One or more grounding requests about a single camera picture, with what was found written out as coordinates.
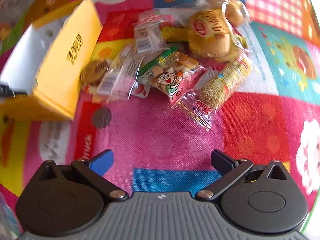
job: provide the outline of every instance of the snack package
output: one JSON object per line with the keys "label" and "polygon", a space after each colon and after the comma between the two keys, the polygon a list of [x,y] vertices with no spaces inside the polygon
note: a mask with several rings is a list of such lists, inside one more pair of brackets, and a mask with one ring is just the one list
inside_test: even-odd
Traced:
{"label": "snack package", "polygon": [[[82,70],[80,80],[83,84],[83,91],[88,94],[94,95],[94,102],[106,101],[106,96],[100,97],[96,94],[99,84],[101,83],[102,78],[104,77],[107,71],[110,71],[112,68],[117,68],[121,65],[123,59],[126,57],[126,51],[132,48],[132,46],[125,48],[118,55],[116,60],[111,61],[102,58],[92,60]],[[146,98],[149,94],[150,88],[151,86],[135,82],[131,94],[139,98]]]}
{"label": "snack package", "polygon": [[142,61],[143,57],[135,55],[132,45],[124,47],[105,72],[92,101],[128,100],[137,86],[137,74]]}
{"label": "snack package", "polygon": [[191,6],[192,13],[185,28],[164,27],[161,35],[167,42],[187,41],[195,57],[214,58],[220,62],[236,59],[242,45],[236,27],[250,21],[248,12],[239,0],[196,0],[177,8]]}
{"label": "snack package", "polygon": [[221,72],[207,70],[198,84],[180,97],[176,105],[208,131],[216,111],[242,84],[251,70],[252,63],[242,53],[235,61],[227,63]]}
{"label": "snack package", "polygon": [[143,12],[139,15],[134,27],[134,38],[137,54],[151,54],[158,50],[168,49],[167,43],[162,39],[160,24],[170,25],[173,18],[170,14],[162,14],[160,9]]}
{"label": "snack package", "polygon": [[174,106],[204,72],[205,68],[199,62],[173,46],[145,64],[139,71],[138,81],[158,88],[168,95],[171,106]]}

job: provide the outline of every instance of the play mat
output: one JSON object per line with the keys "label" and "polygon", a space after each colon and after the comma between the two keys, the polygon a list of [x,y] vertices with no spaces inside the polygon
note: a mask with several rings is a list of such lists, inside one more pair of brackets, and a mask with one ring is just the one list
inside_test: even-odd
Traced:
{"label": "play mat", "polygon": [[[44,12],[72,0],[49,1]],[[94,0],[104,26],[92,59],[114,59],[124,44],[132,43],[131,24],[139,12],[190,1]],[[12,220],[17,197],[44,160],[65,164],[110,148],[115,160],[104,177],[127,192],[194,194],[220,177],[210,164],[217,148],[256,164],[282,161],[308,201],[302,232],[319,239],[320,30],[315,11],[310,0],[241,1],[252,23],[239,32],[259,71],[217,112],[209,132],[171,109],[156,89],[147,98],[108,105],[93,104],[82,92],[73,122],[1,118],[0,196],[13,211]],[[23,20],[18,25],[25,28]],[[11,51],[8,47],[0,57],[0,70]]]}

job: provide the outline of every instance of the green label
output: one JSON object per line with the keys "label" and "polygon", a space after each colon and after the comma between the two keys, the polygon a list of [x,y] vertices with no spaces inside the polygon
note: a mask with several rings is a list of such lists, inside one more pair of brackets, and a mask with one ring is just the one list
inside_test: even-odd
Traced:
{"label": "green label", "polygon": [[0,56],[17,44],[22,35],[23,22],[24,15],[20,18],[15,27],[13,27],[10,36],[2,42]]}
{"label": "green label", "polygon": [[176,46],[171,47],[170,49],[165,50],[164,52],[162,52],[158,57],[154,58],[153,60],[151,60],[150,62],[148,62],[147,64],[145,64],[138,73],[138,77],[142,76],[146,71],[148,71],[150,68],[152,68],[153,66],[155,66],[156,64],[158,64],[159,62],[162,61],[163,58],[168,57],[172,52],[177,51],[178,48]]}

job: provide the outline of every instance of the candy packet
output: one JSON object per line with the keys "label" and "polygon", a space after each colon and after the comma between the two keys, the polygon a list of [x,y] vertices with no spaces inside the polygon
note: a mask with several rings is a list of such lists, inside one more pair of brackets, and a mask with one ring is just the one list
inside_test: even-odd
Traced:
{"label": "candy packet", "polygon": [[145,64],[139,70],[138,81],[168,95],[171,106],[174,106],[185,91],[196,85],[204,72],[205,68],[198,61],[173,46]]}
{"label": "candy packet", "polygon": [[103,76],[92,101],[128,100],[137,86],[137,74],[143,58],[135,55],[132,45],[124,47]]}
{"label": "candy packet", "polygon": [[242,53],[220,72],[207,70],[197,85],[179,98],[176,106],[208,131],[217,110],[243,83],[251,70],[252,62]]}
{"label": "candy packet", "polygon": [[168,49],[167,43],[161,37],[160,24],[171,20],[171,15],[162,14],[160,9],[141,13],[134,27],[137,54],[151,54]]}

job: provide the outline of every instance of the snack pile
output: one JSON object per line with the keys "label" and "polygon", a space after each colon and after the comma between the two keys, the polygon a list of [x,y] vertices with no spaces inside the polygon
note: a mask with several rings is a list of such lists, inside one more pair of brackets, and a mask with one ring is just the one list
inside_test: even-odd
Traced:
{"label": "snack pile", "polygon": [[195,0],[143,12],[134,25],[135,45],[125,46],[111,63],[90,62],[81,81],[94,102],[129,99],[140,84],[157,88],[171,107],[209,130],[253,69],[237,31],[249,20],[239,0]]}

